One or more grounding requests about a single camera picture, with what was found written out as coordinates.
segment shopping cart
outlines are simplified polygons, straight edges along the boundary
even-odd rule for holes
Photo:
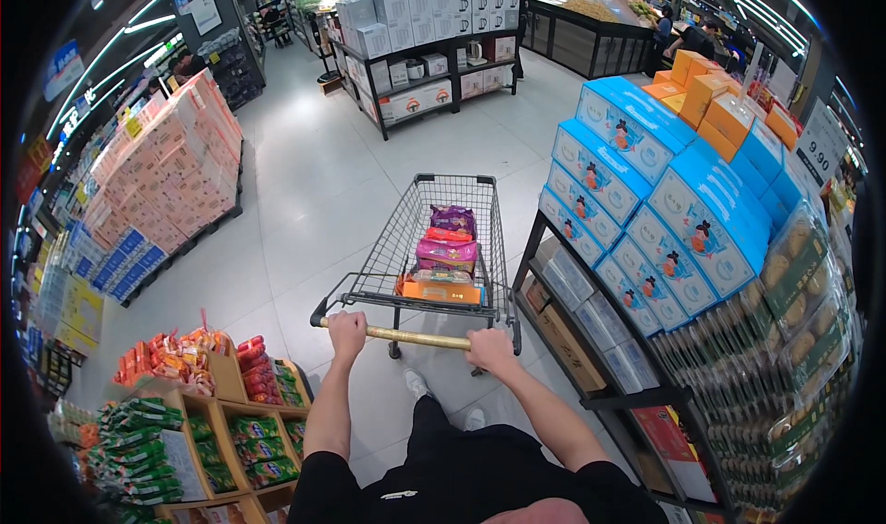
[[[479,304],[433,301],[394,293],[398,282],[405,274],[411,274],[417,264],[415,247],[430,225],[431,205],[460,205],[474,211],[478,253],[474,286],[481,287],[483,292]],[[329,299],[350,277],[353,277],[350,289],[335,297],[330,305]],[[514,354],[519,355],[520,322],[505,270],[502,215],[495,178],[417,174],[384,225],[360,272],[346,274],[320,301],[311,315],[311,326],[326,328],[325,315],[330,309],[336,304],[344,307],[356,303],[393,307],[393,327],[367,326],[366,332],[368,336],[391,341],[388,346],[391,358],[400,358],[400,341],[462,350],[471,348],[471,342],[466,338],[400,330],[403,309],[485,319],[487,328],[493,328],[496,322],[504,322],[505,326],[514,328]],[[476,376],[481,372],[475,368],[471,374]]]

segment hand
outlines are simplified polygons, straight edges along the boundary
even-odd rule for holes
[[[360,312],[340,311],[329,317],[329,339],[335,358],[353,363],[366,345],[366,315]]]
[[[464,353],[468,362],[488,370],[496,378],[512,368],[521,368],[514,355],[514,343],[510,341],[504,330],[488,328],[486,330],[469,330],[471,350]]]

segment blue sign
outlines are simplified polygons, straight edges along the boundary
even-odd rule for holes
[[[43,77],[43,98],[52,101],[83,75],[83,59],[77,51],[77,41],[72,40],[61,46],[52,56],[46,76]]]

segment supermarket aisle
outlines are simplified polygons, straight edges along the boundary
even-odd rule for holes
[[[469,100],[457,115],[428,116],[384,142],[346,92],[321,94],[316,77],[323,65],[301,43],[267,53],[269,86],[238,110],[245,135],[243,215],[176,261],[128,309],[106,305],[101,349],[75,378],[72,401],[97,405],[127,347],[174,327],[194,329],[201,308],[211,327],[224,328],[235,341],[264,335],[269,352],[298,363],[316,391],[333,351],[326,331],[311,328],[308,316],[338,280],[360,270],[402,191],[419,172],[487,174],[499,180],[513,277],[548,176],[557,123],[569,119],[578,102],[578,76],[527,52],[527,79],[517,96],[496,92]],[[371,324],[391,326],[393,310],[364,308]],[[448,335],[483,325],[424,313],[404,318],[405,329]],[[601,424],[580,408],[528,325],[523,338],[523,365],[599,434]],[[370,340],[353,369],[351,455],[360,484],[380,478],[405,458],[414,404],[403,385],[405,364],[426,376],[456,425],[463,423],[467,407],[479,403],[488,423],[531,432],[515,397],[490,375],[471,378],[462,353],[410,345],[402,351],[402,360],[393,361],[386,341]],[[607,452],[621,459],[605,432],[601,437]]]

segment tiled floor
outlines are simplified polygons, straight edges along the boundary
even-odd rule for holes
[[[496,92],[466,101],[460,113],[428,116],[384,142],[347,93],[323,96],[316,84],[323,65],[302,44],[270,48],[268,87],[238,110],[245,135],[243,215],[199,243],[128,309],[105,305],[101,346],[68,398],[96,408],[128,347],[160,331],[196,328],[201,308],[210,326],[235,341],[264,335],[269,352],[298,363],[317,391],[333,351],[326,331],[311,328],[308,316],[338,280],[360,270],[419,172],[498,179],[512,280],[548,176],[557,123],[573,115],[582,82],[535,54],[525,51],[524,59],[527,78],[516,97]],[[392,310],[364,308],[371,324],[391,326]],[[447,335],[482,326],[429,313],[404,318],[404,329]],[[528,325],[522,330],[523,365],[582,415],[631,475],[600,421],[579,406],[552,355]],[[426,376],[456,425],[479,404],[488,423],[532,432],[515,397],[491,375],[471,378],[459,351],[403,344],[402,352],[394,361],[386,341],[370,340],[353,369],[351,463],[361,485],[405,458],[415,401],[403,384],[405,365]]]

